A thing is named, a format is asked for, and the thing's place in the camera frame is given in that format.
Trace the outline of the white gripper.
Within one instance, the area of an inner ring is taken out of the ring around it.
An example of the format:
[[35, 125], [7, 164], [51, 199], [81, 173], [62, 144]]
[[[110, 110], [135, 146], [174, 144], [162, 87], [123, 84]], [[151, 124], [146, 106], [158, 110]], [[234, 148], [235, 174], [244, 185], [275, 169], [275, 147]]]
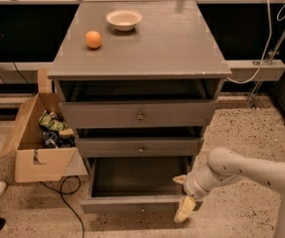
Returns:
[[186, 176], [173, 177], [173, 182], [182, 185], [184, 192], [188, 195], [181, 198], [174, 216], [176, 223], [182, 223], [195, 209], [196, 199], [204, 198], [214, 188], [214, 171], [208, 165], [203, 165]]

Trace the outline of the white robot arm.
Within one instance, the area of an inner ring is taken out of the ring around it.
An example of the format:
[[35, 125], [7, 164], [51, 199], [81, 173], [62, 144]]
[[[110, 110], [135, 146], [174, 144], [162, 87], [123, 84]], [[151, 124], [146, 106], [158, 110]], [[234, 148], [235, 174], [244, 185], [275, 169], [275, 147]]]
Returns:
[[285, 163], [247, 158], [225, 148], [213, 149], [204, 165], [173, 178], [186, 194], [180, 200], [174, 221], [184, 222], [195, 209], [198, 200], [214, 188], [235, 183], [241, 177], [282, 194], [274, 238], [285, 238]]

